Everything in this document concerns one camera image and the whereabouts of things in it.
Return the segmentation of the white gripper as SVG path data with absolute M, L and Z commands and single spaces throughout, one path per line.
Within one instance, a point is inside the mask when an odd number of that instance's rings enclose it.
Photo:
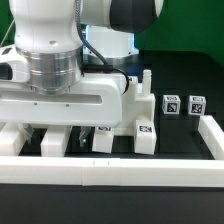
M 25 123 L 24 135 L 31 142 L 30 125 L 109 126 L 122 121 L 123 75 L 83 73 L 78 51 L 38 54 L 14 46 L 0 49 L 0 66 L 11 78 L 0 75 L 0 121 Z M 83 147 L 90 127 L 82 127 Z

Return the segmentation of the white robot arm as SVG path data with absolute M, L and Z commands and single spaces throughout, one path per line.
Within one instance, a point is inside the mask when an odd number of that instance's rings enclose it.
M 164 0 L 9 0 L 14 43 L 0 48 L 0 121 L 115 127 L 129 80 L 107 61 L 85 66 L 83 24 L 138 33 L 159 17 Z

